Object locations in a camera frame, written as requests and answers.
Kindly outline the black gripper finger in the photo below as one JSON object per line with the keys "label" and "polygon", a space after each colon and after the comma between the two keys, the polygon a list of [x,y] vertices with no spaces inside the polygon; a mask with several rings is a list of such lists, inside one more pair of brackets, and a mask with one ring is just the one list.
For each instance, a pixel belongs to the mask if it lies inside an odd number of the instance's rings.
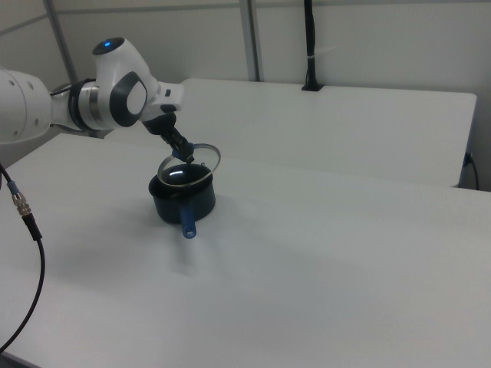
{"label": "black gripper finger", "polygon": [[163,132],[161,138],[172,148],[173,154],[180,154],[180,140],[174,136],[172,131]]}
{"label": "black gripper finger", "polygon": [[192,163],[194,161],[194,145],[190,143],[176,128],[174,129],[173,133],[174,136],[180,140],[180,154],[173,154],[172,151],[172,156],[182,162]]}

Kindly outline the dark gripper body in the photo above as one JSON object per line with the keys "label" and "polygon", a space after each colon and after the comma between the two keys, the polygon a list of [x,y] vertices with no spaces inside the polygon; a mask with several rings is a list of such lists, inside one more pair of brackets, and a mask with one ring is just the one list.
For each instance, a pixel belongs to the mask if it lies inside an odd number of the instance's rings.
{"label": "dark gripper body", "polygon": [[165,113],[152,120],[143,121],[142,124],[152,135],[171,135],[175,129],[176,114],[174,112]]}

